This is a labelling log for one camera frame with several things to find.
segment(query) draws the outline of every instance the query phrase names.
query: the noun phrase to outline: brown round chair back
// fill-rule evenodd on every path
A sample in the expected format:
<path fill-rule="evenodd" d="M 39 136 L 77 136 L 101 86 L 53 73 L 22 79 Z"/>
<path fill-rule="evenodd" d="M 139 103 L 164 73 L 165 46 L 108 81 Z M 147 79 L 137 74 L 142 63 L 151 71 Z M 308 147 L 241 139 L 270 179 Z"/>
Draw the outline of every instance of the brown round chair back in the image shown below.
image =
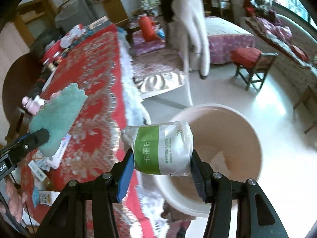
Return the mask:
<path fill-rule="evenodd" d="M 42 67 L 32 55 L 25 54 L 19 57 L 7 72 L 2 89 L 2 104 L 10 124 L 14 120 L 16 107 L 22 107 L 22 98 L 39 79 Z"/>

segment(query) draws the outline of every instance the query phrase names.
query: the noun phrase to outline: green label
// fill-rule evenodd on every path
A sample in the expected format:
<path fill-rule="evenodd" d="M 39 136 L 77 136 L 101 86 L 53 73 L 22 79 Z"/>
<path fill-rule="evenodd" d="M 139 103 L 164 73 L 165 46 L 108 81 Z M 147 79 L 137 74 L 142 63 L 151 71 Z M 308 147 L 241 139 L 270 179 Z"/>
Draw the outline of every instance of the green label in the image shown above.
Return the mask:
<path fill-rule="evenodd" d="M 134 142 L 134 163 L 140 172 L 160 175 L 159 126 L 139 128 Z"/>

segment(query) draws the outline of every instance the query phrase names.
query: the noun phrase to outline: screw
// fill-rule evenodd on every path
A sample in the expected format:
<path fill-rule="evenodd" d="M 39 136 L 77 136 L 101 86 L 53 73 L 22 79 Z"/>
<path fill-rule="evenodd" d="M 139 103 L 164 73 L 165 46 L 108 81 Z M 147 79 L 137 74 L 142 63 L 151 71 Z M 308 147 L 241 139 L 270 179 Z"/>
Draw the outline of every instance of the screw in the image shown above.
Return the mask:
<path fill-rule="evenodd" d="M 248 183 L 249 183 L 250 185 L 256 185 L 256 181 L 253 180 L 253 179 L 249 179 L 249 180 L 248 180 Z"/>
<path fill-rule="evenodd" d="M 74 187 L 76 184 L 77 184 L 77 182 L 76 182 L 75 180 L 71 180 L 71 181 L 69 181 L 69 183 L 68 183 L 68 185 L 69 185 L 70 187 Z"/>
<path fill-rule="evenodd" d="M 215 177 L 216 179 L 220 179 L 222 177 L 222 174 L 218 172 L 214 172 L 212 176 Z"/>
<path fill-rule="evenodd" d="M 112 177 L 112 174 L 111 173 L 104 173 L 102 175 L 103 179 L 110 179 Z"/>

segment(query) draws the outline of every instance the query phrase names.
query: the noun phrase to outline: red cushion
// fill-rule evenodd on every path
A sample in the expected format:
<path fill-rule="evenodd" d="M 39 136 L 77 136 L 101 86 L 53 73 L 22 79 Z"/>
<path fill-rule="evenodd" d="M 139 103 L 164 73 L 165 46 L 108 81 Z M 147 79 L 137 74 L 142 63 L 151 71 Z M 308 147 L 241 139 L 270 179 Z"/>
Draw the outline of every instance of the red cushion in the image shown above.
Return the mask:
<path fill-rule="evenodd" d="M 237 48 L 231 51 L 231 60 L 246 68 L 253 68 L 262 51 L 254 47 Z"/>
<path fill-rule="evenodd" d="M 302 59 L 304 62 L 309 62 L 309 58 L 303 50 L 299 49 L 294 45 L 291 45 L 290 48 L 293 51 L 293 53 L 297 55 L 298 58 Z"/>

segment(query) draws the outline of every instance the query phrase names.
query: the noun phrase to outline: white bucket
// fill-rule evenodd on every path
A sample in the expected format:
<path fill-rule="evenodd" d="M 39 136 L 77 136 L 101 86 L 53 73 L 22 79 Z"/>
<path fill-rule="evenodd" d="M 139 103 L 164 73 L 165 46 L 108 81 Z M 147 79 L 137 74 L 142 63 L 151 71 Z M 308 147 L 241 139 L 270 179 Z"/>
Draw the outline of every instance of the white bucket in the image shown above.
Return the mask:
<path fill-rule="evenodd" d="M 194 135 L 194 149 L 202 161 L 209 163 L 222 151 L 230 171 L 229 179 L 241 182 L 248 178 L 258 180 L 262 165 L 260 142 L 254 129 L 238 111 L 217 104 L 200 105 L 182 111 L 171 121 L 189 123 Z M 185 187 L 184 178 L 190 177 L 154 176 L 157 187 L 172 207 L 195 217 L 208 217 L 211 204 L 203 203 L 196 194 L 197 198 L 193 199 L 180 192 L 196 190 L 193 182 Z"/>

